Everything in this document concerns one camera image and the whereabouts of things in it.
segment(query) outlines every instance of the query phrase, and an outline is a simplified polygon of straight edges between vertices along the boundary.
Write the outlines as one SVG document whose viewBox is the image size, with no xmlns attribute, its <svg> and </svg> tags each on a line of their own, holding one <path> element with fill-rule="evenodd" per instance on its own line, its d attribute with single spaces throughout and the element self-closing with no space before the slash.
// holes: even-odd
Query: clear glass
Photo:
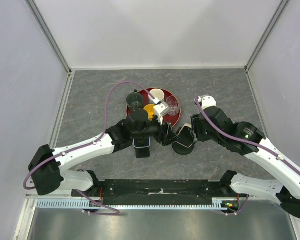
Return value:
<svg viewBox="0 0 300 240">
<path fill-rule="evenodd" d="M 170 96 L 166 99 L 166 104 L 170 107 L 170 116 L 175 116 L 180 112 L 180 105 L 175 96 Z"/>
</svg>

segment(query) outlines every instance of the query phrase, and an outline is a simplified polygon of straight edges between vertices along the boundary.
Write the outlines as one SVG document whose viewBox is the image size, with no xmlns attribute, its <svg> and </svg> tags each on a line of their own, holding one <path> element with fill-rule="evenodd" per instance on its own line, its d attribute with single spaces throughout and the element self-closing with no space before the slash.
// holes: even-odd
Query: robotic arm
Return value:
<svg viewBox="0 0 300 240">
<path fill-rule="evenodd" d="M 152 121 L 148 120 L 148 113 L 143 109 L 137 110 L 117 125 L 108 128 L 101 139 L 100 134 L 71 146 L 55 149 L 50 149 L 48 145 L 40 147 L 28 167 L 29 171 L 48 158 L 52 160 L 32 174 L 38 194 L 47 195 L 57 189 L 78 189 L 83 192 L 91 189 L 99 184 L 93 171 L 69 169 L 92 158 L 116 153 L 149 137 L 154 137 L 163 146 L 172 144 L 190 149 L 188 153 L 197 142 L 213 140 L 229 151 L 259 164 L 277 179 L 261 180 L 227 171 L 220 188 L 225 196 L 235 192 L 267 199 L 280 204 L 286 212 L 300 218 L 300 167 L 278 151 L 251 123 L 233 123 L 216 107 L 213 97 L 199 97 L 195 102 L 201 113 L 191 116 L 191 125 L 186 124 L 176 133 L 169 122 L 163 121 L 163 116 L 169 110 L 163 102 L 154 107 L 155 116 Z"/>
</svg>

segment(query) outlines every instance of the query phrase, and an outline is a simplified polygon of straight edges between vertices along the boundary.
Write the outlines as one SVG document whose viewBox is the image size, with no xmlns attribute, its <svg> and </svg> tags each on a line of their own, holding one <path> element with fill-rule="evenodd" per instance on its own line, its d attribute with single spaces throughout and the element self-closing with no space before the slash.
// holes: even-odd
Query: white wall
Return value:
<svg viewBox="0 0 300 240">
<path fill-rule="evenodd" d="M 250 71 L 274 144 L 300 165 L 300 0 L 292 0 Z"/>
<path fill-rule="evenodd" d="M 244 66 L 280 0 L 36 0 L 71 68 Z"/>
<path fill-rule="evenodd" d="M 67 74 L 22 0 L 0 1 L 0 240 L 12 239 L 22 184 L 48 143 Z"/>
</svg>

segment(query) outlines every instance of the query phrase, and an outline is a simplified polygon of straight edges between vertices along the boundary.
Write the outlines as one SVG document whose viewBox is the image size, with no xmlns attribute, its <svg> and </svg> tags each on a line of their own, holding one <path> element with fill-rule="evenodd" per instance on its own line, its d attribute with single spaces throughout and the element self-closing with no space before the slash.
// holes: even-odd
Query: red tray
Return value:
<svg viewBox="0 0 300 240">
<path fill-rule="evenodd" d="M 167 100 L 168 97 L 170 96 L 174 96 L 171 92 L 165 90 L 165 89 L 162 89 L 162 88 L 157 88 L 157 87 L 152 87 L 152 88 L 147 88 L 147 90 L 150 92 L 152 89 L 161 89 L 163 92 L 164 92 L 164 100 Z M 148 97 L 148 94 L 146 93 L 145 90 L 141 90 L 139 91 L 139 93 L 142 95 L 143 97 L 143 106 L 146 106 L 149 104 L 149 97 Z M 128 108 L 128 106 L 126 106 L 126 114 L 129 115 L 131 113 L 130 109 Z M 180 119 L 180 115 L 181 115 L 181 108 L 180 108 L 180 111 L 177 115 L 175 116 L 170 116 L 169 114 L 165 115 L 163 117 L 163 120 L 167 123 L 167 122 L 170 122 L 172 127 L 174 127 L 177 122 L 179 121 Z"/>
</svg>

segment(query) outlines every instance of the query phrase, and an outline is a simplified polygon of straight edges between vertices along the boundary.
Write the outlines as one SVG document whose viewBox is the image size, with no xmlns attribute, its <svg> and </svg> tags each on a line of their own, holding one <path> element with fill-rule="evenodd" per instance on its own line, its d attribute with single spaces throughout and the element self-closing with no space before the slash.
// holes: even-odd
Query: white cup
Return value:
<svg viewBox="0 0 300 240">
<path fill-rule="evenodd" d="M 163 102 L 165 100 L 165 93 L 164 91 L 162 91 L 161 89 L 152 89 L 150 91 L 150 93 L 157 99 L 159 99 L 159 101 Z M 149 95 L 149 103 L 150 104 L 155 104 L 155 102 L 153 101 L 154 99 Z"/>
</svg>

